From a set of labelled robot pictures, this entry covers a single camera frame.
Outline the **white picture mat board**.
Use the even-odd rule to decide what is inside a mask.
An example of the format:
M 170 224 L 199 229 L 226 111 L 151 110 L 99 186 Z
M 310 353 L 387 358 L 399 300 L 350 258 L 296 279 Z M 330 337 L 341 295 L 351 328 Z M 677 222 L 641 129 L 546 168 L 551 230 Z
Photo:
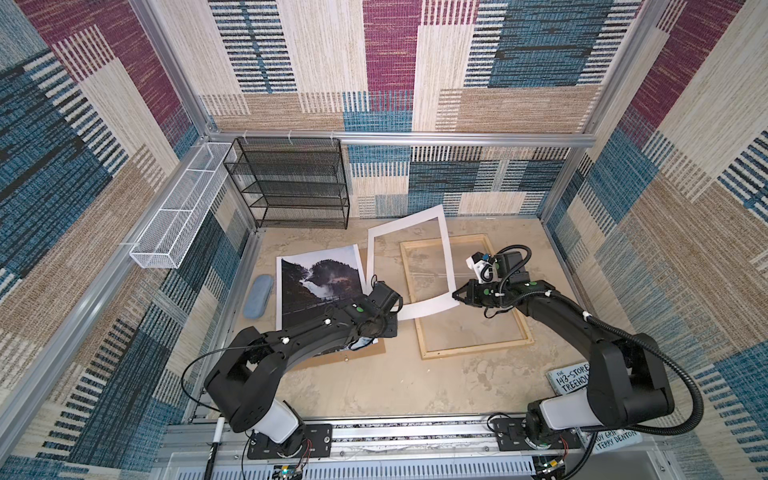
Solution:
M 420 319 L 434 314 L 438 314 L 450 309 L 453 309 L 459 305 L 459 302 L 453 298 L 453 293 L 457 290 L 455 282 L 455 273 L 453 268 L 453 257 L 450 246 L 450 237 L 447 228 L 446 217 L 444 214 L 444 208 L 442 204 L 422 210 L 412 215 L 393 220 L 388 223 L 384 223 L 368 230 L 367 237 L 367 261 L 366 261 L 366 274 L 368 278 L 371 278 L 375 273 L 375 253 L 374 245 L 375 239 L 393 232 L 397 232 L 403 229 L 411 228 L 424 222 L 436 220 L 440 232 L 440 242 L 443 251 L 445 269 L 446 269 L 446 281 L 447 292 L 441 295 L 406 304 L 397 313 L 397 319 L 399 321 Z

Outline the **light wooden picture frame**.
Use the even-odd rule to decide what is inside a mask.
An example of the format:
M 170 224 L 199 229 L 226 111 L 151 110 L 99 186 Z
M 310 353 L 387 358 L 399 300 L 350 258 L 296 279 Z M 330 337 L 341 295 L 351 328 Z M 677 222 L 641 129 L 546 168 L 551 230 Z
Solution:
M 491 253 L 485 234 L 452 236 L 450 247 L 458 287 L 475 277 L 465 260 L 476 252 Z M 400 244 L 409 298 L 417 303 L 448 291 L 442 241 L 438 238 Z M 521 314 L 513 311 L 486 318 L 481 309 L 464 304 L 415 320 L 421 357 L 436 359 L 502 348 L 528 346 L 533 335 Z

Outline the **waterfall bridge photo print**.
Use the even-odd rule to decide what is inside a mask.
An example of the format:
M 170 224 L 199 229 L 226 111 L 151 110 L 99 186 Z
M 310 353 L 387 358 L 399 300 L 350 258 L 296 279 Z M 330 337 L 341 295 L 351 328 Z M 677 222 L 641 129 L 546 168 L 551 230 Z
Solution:
M 277 264 L 281 334 L 272 344 L 276 351 L 298 350 L 331 335 L 329 349 L 357 350 L 376 340 L 359 332 L 345 312 L 363 309 L 364 296 L 359 250 L 338 247 L 284 256 Z

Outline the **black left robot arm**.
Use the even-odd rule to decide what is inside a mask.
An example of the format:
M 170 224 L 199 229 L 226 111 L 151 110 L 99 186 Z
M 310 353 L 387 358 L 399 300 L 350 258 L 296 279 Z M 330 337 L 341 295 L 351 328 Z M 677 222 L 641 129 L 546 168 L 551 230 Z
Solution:
M 370 293 L 333 303 L 293 327 L 245 328 L 219 351 L 204 389 L 233 432 L 253 430 L 276 444 L 280 456 L 292 457 L 308 440 L 298 413 L 276 400 L 284 374 L 316 356 L 396 337 L 402 307 L 402 296 L 381 281 Z

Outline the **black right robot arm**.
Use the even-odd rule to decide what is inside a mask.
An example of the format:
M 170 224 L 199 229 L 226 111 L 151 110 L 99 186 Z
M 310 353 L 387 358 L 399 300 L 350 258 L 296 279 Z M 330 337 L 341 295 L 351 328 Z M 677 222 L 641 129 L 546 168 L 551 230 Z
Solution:
M 476 277 L 454 291 L 455 300 L 481 308 L 486 317 L 516 310 L 547 326 L 587 360 L 580 390 L 529 404 L 528 442 L 538 448 L 572 428 L 635 427 L 675 408 L 664 362 L 645 335 L 599 326 L 594 317 L 554 285 L 533 280 L 525 269 L 531 251 L 511 245 L 495 255 L 476 252 L 467 266 Z

